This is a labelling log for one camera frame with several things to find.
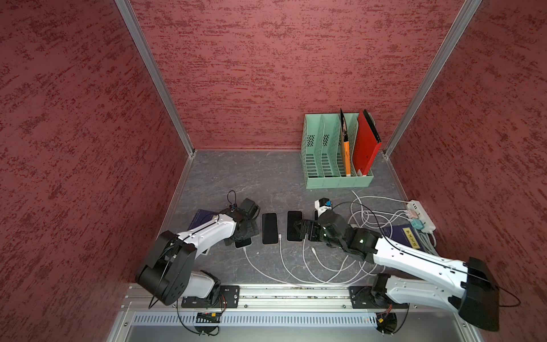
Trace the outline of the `black phone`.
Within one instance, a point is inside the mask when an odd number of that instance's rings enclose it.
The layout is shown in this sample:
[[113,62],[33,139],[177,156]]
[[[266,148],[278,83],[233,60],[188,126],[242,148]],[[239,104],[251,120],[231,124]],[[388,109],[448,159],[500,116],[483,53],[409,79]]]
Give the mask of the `black phone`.
[[237,249],[241,249],[241,248],[250,246],[251,244],[252,244],[252,239],[248,238],[248,239],[244,239],[242,241],[235,242],[235,247]]
[[286,239],[289,242],[301,242],[302,211],[288,211]]
[[262,215],[262,243],[276,245],[279,243],[279,230],[276,213]]

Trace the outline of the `white charging cable end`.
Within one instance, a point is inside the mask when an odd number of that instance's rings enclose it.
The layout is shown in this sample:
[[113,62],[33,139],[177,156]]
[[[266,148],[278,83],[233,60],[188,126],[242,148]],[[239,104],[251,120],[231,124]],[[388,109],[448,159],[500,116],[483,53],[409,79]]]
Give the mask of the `white charging cable end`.
[[312,251],[312,253],[313,253],[313,256],[315,256],[316,261],[319,263],[319,265],[320,265],[323,269],[326,269],[326,270],[328,270],[328,271],[330,271],[330,272],[343,272],[343,271],[345,271],[346,269],[351,268],[351,267],[354,265],[354,263],[355,263],[355,262],[351,262],[349,265],[346,265],[347,258],[345,258],[345,259],[342,261],[342,265],[340,265],[339,268],[337,268],[337,269],[332,269],[332,268],[326,266],[326,265],[320,260],[318,254],[317,254],[317,251],[316,251],[316,249],[315,249],[314,247],[311,248],[311,251]]

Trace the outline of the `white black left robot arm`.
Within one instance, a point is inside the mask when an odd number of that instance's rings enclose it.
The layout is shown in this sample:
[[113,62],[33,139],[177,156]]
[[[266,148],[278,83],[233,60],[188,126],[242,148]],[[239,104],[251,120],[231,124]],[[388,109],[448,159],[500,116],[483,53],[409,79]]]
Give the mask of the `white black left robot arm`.
[[259,209],[225,209],[209,213],[187,231],[165,231],[138,268],[135,281],[166,306],[180,298],[195,299],[201,307],[223,306],[221,282],[209,272],[194,270],[195,260],[204,251],[227,239],[245,241],[253,234]]

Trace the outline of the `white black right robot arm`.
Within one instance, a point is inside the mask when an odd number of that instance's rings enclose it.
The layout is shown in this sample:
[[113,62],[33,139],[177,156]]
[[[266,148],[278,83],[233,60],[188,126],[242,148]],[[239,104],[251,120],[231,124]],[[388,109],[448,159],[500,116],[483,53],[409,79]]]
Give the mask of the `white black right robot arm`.
[[295,229],[300,237],[311,235],[359,262],[412,275],[411,279],[379,275],[370,291],[379,305],[436,307],[458,314],[479,329],[499,330],[499,285],[481,259],[463,262],[428,254],[386,237],[383,231],[354,228],[331,209],[316,221],[302,219]]

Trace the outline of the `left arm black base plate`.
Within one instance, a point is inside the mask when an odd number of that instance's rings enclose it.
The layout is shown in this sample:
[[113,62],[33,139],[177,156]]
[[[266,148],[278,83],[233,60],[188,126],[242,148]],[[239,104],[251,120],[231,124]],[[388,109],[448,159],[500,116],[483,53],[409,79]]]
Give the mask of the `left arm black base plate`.
[[182,297],[179,305],[191,309],[234,309],[239,303],[239,286],[214,286],[205,298],[196,296]]

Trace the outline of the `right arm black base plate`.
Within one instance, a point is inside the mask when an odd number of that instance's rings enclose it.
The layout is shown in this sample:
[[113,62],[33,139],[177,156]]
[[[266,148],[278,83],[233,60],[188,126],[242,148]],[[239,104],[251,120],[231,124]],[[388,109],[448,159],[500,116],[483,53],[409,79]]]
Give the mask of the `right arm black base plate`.
[[371,286],[350,286],[348,288],[350,301],[354,309],[387,310],[407,309],[408,304],[397,304],[384,292],[374,292]]

